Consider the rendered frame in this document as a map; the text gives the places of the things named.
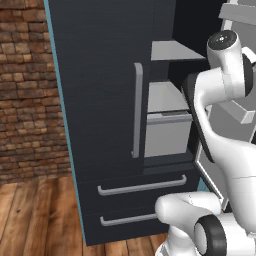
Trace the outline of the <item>grey fridge shelf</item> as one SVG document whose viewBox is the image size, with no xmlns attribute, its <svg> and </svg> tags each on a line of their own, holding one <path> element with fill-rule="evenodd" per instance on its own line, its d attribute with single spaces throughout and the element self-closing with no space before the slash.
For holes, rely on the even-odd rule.
<svg viewBox="0 0 256 256">
<path fill-rule="evenodd" d="M 151 60 L 189 60 L 204 59 L 204 56 L 196 53 L 177 41 L 153 41 Z"/>
</svg>

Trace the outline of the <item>black fridge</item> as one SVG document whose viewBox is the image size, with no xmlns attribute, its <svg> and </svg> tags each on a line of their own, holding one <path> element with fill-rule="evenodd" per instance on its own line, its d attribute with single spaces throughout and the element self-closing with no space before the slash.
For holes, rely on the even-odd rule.
<svg viewBox="0 0 256 256">
<path fill-rule="evenodd" d="M 44 0 L 83 239 L 256 242 L 256 0 Z"/>
</svg>

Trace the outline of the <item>black fridge drawer front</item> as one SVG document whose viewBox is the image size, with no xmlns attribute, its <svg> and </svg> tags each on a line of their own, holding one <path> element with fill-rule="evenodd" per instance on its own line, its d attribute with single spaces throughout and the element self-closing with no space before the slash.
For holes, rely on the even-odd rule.
<svg viewBox="0 0 256 256">
<path fill-rule="evenodd" d="M 97 190 L 97 186 L 99 185 L 103 189 L 112 189 L 179 180 L 183 174 L 186 175 L 187 182 L 182 186 L 112 196 L 101 196 Z M 159 196 L 170 193 L 196 191 L 199 178 L 199 172 L 193 164 L 187 163 L 147 168 L 143 175 L 80 183 L 78 184 L 78 194 L 81 212 L 83 215 L 91 215 L 142 206 L 152 206 Z"/>
<path fill-rule="evenodd" d="M 161 223 L 158 218 L 108 227 L 104 227 L 100 223 L 101 216 L 103 216 L 105 220 L 113 220 L 154 213 L 154 207 L 147 206 L 108 213 L 84 215 L 84 241 L 86 242 L 87 246 L 91 246 L 167 232 L 169 226 L 167 224 Z"/>
</svg>

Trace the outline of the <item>closed black fridge door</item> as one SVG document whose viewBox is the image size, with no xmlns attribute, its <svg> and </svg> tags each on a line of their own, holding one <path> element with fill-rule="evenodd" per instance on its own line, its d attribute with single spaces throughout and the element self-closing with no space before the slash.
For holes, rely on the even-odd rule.
<svg viewBox="0 0 256 256">
<path fill-rule="evenodd" d="M 154 0 L 48 0 L 79 183 L 140 174 Z M 143 66 L 139 157 L 132 157 L 135 67 Z"/>
</svg>

